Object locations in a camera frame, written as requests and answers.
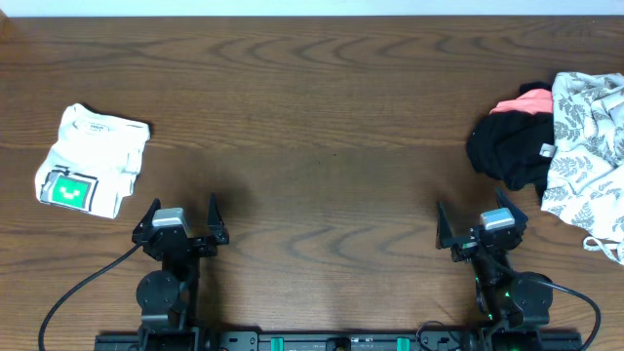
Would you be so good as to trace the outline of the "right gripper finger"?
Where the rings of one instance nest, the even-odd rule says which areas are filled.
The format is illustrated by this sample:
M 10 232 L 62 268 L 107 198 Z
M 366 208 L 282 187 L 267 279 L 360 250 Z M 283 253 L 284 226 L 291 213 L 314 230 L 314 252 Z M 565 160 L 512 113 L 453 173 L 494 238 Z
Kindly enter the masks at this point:
M 454 245 L 458 245 L 460 240 L 453 236 L 449 219 L 441 202 L 437 203 L 437 234 L 436 248 L 438 250 L 449 249 Z
M 498 207 L 506 208 L 510 212 L 511 216 L 514 218 L 516 224 L 527 223 L 528 217 L 508 199 L 508 197 L 500 188 L 495 189 L 495 197 Z

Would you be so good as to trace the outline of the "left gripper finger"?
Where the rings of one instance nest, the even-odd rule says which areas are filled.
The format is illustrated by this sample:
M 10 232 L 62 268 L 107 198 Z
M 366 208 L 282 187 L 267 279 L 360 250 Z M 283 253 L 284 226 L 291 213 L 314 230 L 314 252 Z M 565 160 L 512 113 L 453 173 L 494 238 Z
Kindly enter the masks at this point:
M 228 238 L 228 230 L 219 213 L 216 202 L 216 195 L 214 193 L 212 193 L 210 196 L 207 226 L 209 228 L 210 235 L 215 239 Z
M 155 216 L 155 213 L 161 209 L 161 202 L 158 198 L 155 198 L 151 203 L 148 211 L 143 216 L 143 218 L 139 221 L 137 226 L 134 229 L 135 234 L 141 234 L 143 230 L 147 227 L 150 227 L 152 224 L 152 218 Z

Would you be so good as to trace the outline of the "black t-shirt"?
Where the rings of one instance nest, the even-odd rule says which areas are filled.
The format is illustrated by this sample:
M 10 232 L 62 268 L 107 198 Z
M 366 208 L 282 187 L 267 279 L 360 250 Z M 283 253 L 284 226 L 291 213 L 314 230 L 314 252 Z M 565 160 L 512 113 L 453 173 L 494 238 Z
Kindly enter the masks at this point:
M 533 89 L 552 92 L 548 83 L 525 83 L 515 98 Z M 502 181 L 512 191 L 531 184 L 541 197 L 555 152 L 554 110 L 537 114 L 488 113 L 469 135 L 466 152 L 476 172 Z

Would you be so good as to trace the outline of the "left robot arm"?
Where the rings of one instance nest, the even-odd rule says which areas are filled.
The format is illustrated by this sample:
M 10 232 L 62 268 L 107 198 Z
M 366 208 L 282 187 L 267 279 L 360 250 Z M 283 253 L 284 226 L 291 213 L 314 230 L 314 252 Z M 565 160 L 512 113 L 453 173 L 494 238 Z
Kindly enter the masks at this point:
M 164 209 L 155 199 L 133 230 L 132 241 L 162 264 L 136 288 L 144 329 L 181 332 L 190 328 L 196 312 L 200 260 L 217 255 L 217 248 L 229 243 L 214 194 L 209 198 L 207 229 L 207 234 L 193 237 L 184 210 Z

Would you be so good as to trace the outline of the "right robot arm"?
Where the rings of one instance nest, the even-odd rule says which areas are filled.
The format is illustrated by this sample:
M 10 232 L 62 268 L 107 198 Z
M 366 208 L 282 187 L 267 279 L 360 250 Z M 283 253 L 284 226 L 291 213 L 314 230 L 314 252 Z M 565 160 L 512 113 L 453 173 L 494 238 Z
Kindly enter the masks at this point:
M 495 191 L 495 201 L 496 208 L 481 213 L 468 228 L 439 202 L 436 248 L 472 266 L 478 304 L 493 322 L 509 330 L 538 329 L 550 322 L 553 294 L 533 281 L 540 274 L 515 272 L 507 257 L 523 241 L 528 217 L 501 190 Z

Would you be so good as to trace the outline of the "white fern-print garment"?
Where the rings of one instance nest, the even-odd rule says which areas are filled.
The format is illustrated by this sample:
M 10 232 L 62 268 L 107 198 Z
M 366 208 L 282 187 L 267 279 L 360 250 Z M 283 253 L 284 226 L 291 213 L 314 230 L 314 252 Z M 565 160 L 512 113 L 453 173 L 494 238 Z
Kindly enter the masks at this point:
M 623 75 L 560 72 L 555 152 L 541 210 L 587 232 L 583 248 L 623 263 Z

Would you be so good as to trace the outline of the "folded white pixel-print t-shirt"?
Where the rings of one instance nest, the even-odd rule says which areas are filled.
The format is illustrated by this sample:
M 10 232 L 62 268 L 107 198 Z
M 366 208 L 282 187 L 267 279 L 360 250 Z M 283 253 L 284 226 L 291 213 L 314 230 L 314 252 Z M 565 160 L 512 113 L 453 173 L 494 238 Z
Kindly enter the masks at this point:
M 149 139 L 149 126 L 143 122 L 98 114 L 80 103 L 68 106 L 58 140 L 36 173 L 36 199 L 116 217 L 123 199 L 134 192 Z

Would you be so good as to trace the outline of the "coral pink garment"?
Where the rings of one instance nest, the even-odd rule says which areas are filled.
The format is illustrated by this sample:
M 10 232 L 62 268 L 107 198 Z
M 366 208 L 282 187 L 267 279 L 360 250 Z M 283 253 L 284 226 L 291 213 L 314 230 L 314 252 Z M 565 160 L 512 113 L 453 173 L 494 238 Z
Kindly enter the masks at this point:
M 500 101 L 489 113 L 520 111 L 529 114 L 552 113 L 554 100 L 552 92 L 545 89 L 533 89 L 511 100 Z

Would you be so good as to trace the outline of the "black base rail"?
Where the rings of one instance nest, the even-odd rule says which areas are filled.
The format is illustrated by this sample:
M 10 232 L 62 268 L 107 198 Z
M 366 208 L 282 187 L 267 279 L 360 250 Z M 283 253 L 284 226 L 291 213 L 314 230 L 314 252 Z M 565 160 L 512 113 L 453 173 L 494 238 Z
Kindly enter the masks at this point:
M 577 332 L 500 332 L 484 344 L 458 329 L 393 333 L 268 333 L 228 331 L 221 334 L 187 332 L 150 334 L 109 333 L 95 339 L 96 351 L 416 351 L 416 350 L 578 350 Z

